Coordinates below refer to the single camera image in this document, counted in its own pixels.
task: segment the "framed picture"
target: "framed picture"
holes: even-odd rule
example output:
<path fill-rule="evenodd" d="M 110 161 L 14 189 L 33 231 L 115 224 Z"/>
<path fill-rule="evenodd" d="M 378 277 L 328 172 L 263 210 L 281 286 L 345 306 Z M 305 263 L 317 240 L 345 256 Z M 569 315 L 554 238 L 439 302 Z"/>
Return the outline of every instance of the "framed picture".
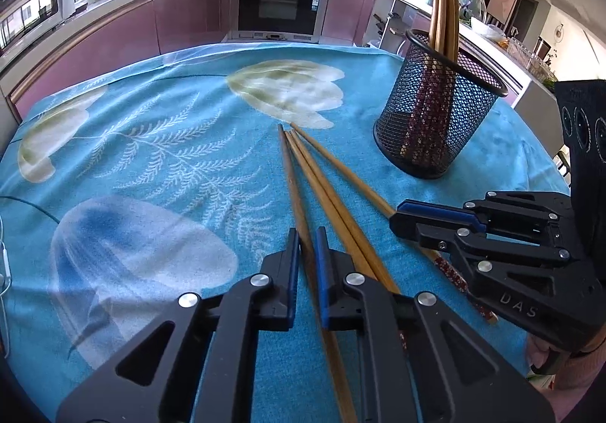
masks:
<path fill-rule="evenodd" d="M 488 13 L 501 23 L 506 24 L 515 5 L 516 0 L 490 0 Z"/>

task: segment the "kitchen counter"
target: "kitchen counter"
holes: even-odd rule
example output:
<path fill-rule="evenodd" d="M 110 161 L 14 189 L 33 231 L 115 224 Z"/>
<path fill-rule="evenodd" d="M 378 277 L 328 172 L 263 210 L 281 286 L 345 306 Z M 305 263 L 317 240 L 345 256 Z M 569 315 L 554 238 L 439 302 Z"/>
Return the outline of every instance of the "kitchen counter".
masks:
<path fill-rule="evenodd" d="M 52 34 L 49 34 L 20 55 L 17 62 L 11 63 L 4 71 L 0 72 L 0 91 L 4 96 L 9 96 L 28 76 L 28 73 L 46 62 L 49 56 L 59 47 L 74 42 L 81 31 L 84 31 L 90 25 L 103 22 L 117 10 L 133 7 L 141 1 L 144 0 L 107 0 L 70 18 L 58 26 Z M 411 6 L 426 18 L 431 16 L 432 7 L 419 0 L 397 1 Z M 468 47 L 473 47 L 472 50 L 478 57 L 489 58 L 493 65 L 499 67 L 499 74 L 504 77 L 510 88 L 514 87 L 514 93 L 512 95 L 510 90 L 510 99 L 508 99 L 511 106 L 516 109 L 526 124 L 534 131 L 547 152 L 555 155 L 563 146 L 563 141 L 559 123 L 559 110 L 551 92 L 541 83 L 536 82 L 529 73 L 512 61 L 507 53 L 503 52 L 494 43 L 477 35 L 464 24 L 461 24 L 460 32 L 463 37 L 463 44 L 467 43 Z M 217 41 L 220 41 L 220 38 L 212 40 L 212 42 Z"/>
<path fill-rule="evenodd" d="M 128 6 L 136 0 L 104 0 L 99 4 L 93 4 L 90 8 L 79 14 L 68 18 L 62 24 L 55 27 L 52 34 L 47 34 L 43 40 L 26 49 L 16 61 L 8 64 L 4 69 L 0 68 L 0 89 L 5 96 L 10 94 L 26 73 L 40 64 L 57 47 L 68 41 L 79 31 L 84 30 L 102 19 L 108 14 Z"/>

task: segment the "bowl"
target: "bowl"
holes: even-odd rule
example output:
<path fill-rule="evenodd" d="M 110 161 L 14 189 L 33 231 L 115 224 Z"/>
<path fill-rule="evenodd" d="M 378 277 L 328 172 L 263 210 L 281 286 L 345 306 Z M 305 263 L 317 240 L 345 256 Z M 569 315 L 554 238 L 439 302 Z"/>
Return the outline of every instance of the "bowl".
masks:
<path fill-rule="evenodd" d="M 501 42 L 507 38 L 505 32 L 494 25 L 486 25 L 479 19 L 472 17 L 472 30 L 478 35 L 492 42 Z"/>

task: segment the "black mesh cup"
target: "black mesh cup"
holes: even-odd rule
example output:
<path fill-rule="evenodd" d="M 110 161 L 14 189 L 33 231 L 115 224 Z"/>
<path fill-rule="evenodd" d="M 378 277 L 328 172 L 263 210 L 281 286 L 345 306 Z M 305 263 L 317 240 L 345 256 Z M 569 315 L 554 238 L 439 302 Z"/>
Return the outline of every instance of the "black mesh cup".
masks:
<path fill-rule="evenodd" d="M 408 30 L 406 37 L 408 53 L 373 134 L 400 170 L 437 179 L 507 88 L 469 53 L 459 50 L 455 64 L 428 46 L 427 32 Z"/>

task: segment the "blue tablecloth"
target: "blue tablecloth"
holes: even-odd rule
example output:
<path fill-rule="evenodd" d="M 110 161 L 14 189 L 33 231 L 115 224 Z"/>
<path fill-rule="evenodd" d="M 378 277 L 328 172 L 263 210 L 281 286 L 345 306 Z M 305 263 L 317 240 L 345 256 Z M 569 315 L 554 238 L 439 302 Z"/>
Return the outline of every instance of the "blue tablecloth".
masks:
<path fill-rule="evenodd" d="M 60 401 L 182 292 L 225 292 L 294 225 L 276 124 L 294 121 L 393 206 L 461 206 L 489 190 L 568 192 L 498 100 L 448 173 L 423 181 L 381 155 L 372 126 L 402 60 L 379 50 L 245 44 L 160 56 L 37 103 L 0 164 L 13 287 L 10 365 L 54 419 Z M 525 333 L 489 326 L 325 161 L 320 164 L 402 293 L 431 290 L 520 372 Z M 303 186 L 310 226 L 328 227 Z M 305 282 L 295 326 L 259 340 L 253 421 L 338 421 Z M 340 336 L 356 387 L 352 333 Z"/>

